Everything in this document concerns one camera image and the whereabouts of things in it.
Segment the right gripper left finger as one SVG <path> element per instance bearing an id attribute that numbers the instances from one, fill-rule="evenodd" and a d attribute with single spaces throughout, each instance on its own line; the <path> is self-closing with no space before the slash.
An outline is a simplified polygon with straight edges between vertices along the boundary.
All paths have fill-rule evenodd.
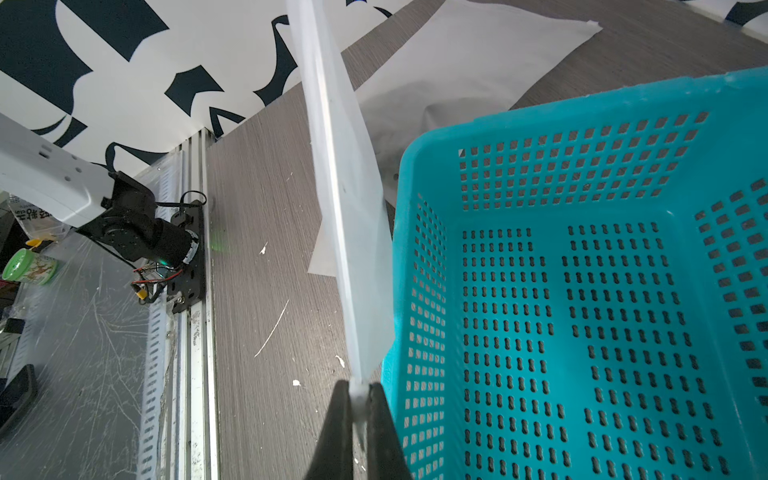
<path id="1" fill-rule="evenodd" d="M 353 419 L 349 382 L 339 380 L 334 385 L 315 451 L 304 476 L 305 480 L 354 478 Z"/>

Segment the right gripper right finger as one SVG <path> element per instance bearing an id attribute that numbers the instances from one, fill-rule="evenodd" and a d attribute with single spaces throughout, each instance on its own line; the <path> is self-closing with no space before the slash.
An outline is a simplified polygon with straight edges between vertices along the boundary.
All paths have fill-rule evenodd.
<path id="1" fill-rule="evenodd" d="M 368 478 L 411 480 L 384 389 L 371 383 L 367 400 Z"/>

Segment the translucent zip bag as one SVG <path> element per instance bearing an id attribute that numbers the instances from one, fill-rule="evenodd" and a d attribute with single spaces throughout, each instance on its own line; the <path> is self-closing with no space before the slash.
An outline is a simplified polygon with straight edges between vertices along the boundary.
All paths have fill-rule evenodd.
<path id="1" fill-rule="evenodd" d="M 495 3 L 446 1 L 368 80 L 343 98 L 334 146 L 350 220 L 323 216 L 309 270 L 387 270 L 384 202 L 406 148 L 419 136 L 504 112 L 601 27 Z"/>
<path id="2" fill-rule="evenodd" d="M 392 238 L 371 139 L 320 1 L 287 4 L 323 230 L 335 259 L 355 424 L 394 341 Z"/>

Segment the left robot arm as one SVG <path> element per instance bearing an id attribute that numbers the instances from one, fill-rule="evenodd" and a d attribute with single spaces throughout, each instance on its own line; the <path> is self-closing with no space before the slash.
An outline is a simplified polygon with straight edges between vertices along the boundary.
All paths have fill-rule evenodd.
<path id="1" fill-rule="evenodd" d="M 197 254 L 197 233 L 156 216 L 151 190 L 122 172 L 69 154 L 1 117 L 1 189 L 42 208 L 127 261 L 174 269 Z"/>

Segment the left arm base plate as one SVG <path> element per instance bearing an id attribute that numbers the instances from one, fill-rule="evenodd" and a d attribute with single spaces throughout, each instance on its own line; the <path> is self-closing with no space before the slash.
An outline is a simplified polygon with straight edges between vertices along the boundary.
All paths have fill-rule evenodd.
<path id="1" fill-rule="evenodd" d="M 174 213 L 170 222 L 182 228 L 192 240 L 181 272 L 171 278 L 165 288 L 172 313 L 180 314 L 206 296 L 206 222 L 203 202 L 194 200 L 190 206 Z"/>

